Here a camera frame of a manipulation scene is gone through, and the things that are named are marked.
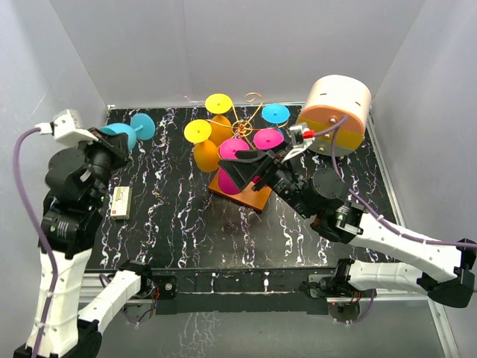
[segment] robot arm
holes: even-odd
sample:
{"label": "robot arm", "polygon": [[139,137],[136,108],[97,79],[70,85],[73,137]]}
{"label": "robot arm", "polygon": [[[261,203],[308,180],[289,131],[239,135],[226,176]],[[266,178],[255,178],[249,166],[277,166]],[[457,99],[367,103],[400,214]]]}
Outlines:
{"label": "robot arm", "polygon": [[375,220],[362,205],[350,200],[350,187],[332,169],[318,170],[308,180],[297,177],[292,158],[308,148],[312,140],[307,128],[295,125],[291,127],[291,144],[283,142],[267,152],[238,151],[237,160],[219,162],[238,189],[259,178],[254,190],[268,185],[303,218],[314,216],[312,229],[325,239],[371,248],[402,261],[339,260],[334,277],[324,278],[319,284],[309,282],[310,286],[329,296],[376,288],[399,289],[427,294],[447,306],[466,307],[474,289],[470,270],[476,249],[432,245],[429,242],[437,240],[391,223],[401,235],[427,242],[413,242],[389,231],[382,219]]}
{"label": "robot arm", "polygon": [[148,291],[151,276],[149,266],[128,261],[106,289],[78,312],[83,274],[103,220],[99,210],[111,173],[129,160],[127,134],[81,129],[72,110],[38,127],[41,134],[51,134],[70,147],[51,158],[45,177],[50,192],[43,202],[41,228],[55,258],[57,283],[50,292],[54,268],[40,246],[42,277],[34,326],[13,356],[96,357],[107,325],[131,297]]}

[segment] tabletop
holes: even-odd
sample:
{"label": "tabletop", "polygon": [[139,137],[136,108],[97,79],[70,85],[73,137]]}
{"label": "tabletop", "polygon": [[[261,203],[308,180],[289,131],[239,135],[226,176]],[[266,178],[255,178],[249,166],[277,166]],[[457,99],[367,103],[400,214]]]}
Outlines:
{"label": "tabletop", "polygon": [[[288,106],[293,124],[301,106]],[[237,107],[248,119],[255,107]],[[367,262],[392,261],[365,248],[333,243],[309,227],[274,193],[262,213],[240,206],[207,189],[213,175],[198,169],[193,145],[183,135],[194,119],[213,115],[203,107],[114,109],[108,123],[129,123],[147,113],[156,123],[149,141],[138,142],[127,167],[113,173],[88,269],[115,269],[127,259],[150,263],[156,269],[240,269],[330,267],[350,257]],[[257,114],[256,128],[266,123]],[[299,159],[299,174],[309,177],[331,166],[329,157],[307,152]],[[338,161],[344,179],[387,220],[395,222],[370,138]],[[133,190],[130,218],[110,218],[110,197],[116,186]]]}

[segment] magenta disc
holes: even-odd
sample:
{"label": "magenta disc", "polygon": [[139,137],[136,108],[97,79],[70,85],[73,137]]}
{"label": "magenta disc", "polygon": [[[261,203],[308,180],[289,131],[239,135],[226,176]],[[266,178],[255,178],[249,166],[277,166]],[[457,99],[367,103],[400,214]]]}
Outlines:
{"label": "magenta disc", "polygon": [[218,153],[222,159],[237,159],[237,151],[248,151],[250,147],[247,142],[239,138],[230,138],[224,140],[220,147],[218,147]]}
{"label": "magenta disc", "polygon": [[237,186],[233,183],[230,176],[223,170],[218,170],[218,187],[228,195],[239,194],[240,190],[237,189]]}
{"label": "magenta disc", "polygon": [[266,151],[270,148],[276,147],[283,142],[283,136],[279,131],[275,131],[271,128],[261,129],[256,132],[253,142],[256,147],[262,151]]}

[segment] gray wall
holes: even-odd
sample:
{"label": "gray wall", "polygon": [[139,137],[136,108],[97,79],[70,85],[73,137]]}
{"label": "gray wall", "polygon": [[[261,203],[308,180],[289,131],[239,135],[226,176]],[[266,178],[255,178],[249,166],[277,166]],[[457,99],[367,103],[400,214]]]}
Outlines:
{"label": "gray wall", "polygon": [[[48,0],[0,1],[0,356],[11,357],[33,326],[40,284],[37,235],[13,185],[16,138],[65,108],[97,125],[106,106]],[[38,215],[43,177],[60,146],[34,135],[22,150],[22,173]]]}
{"label": "gray wall", "polygon": [[[373,102],[405,222],[437,239],[477,241],[476,39],[477,2],[427,1]],[[463,357],[476,309],[447,310]]]}
{"label": "gray wall", "polygon": [[376,93],[424,0],[50,0],[107,104],[305,101],[333,73]]}

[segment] small box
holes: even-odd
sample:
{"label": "small box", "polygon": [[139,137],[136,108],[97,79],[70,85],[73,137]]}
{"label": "small box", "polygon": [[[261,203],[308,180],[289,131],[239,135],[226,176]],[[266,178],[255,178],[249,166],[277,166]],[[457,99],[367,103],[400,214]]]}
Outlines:
{"label": "small box", "polygon": [[133,190],[129,186],[114,188],[113,203],[111,205],[111,219],[128,219],[131,208]]}

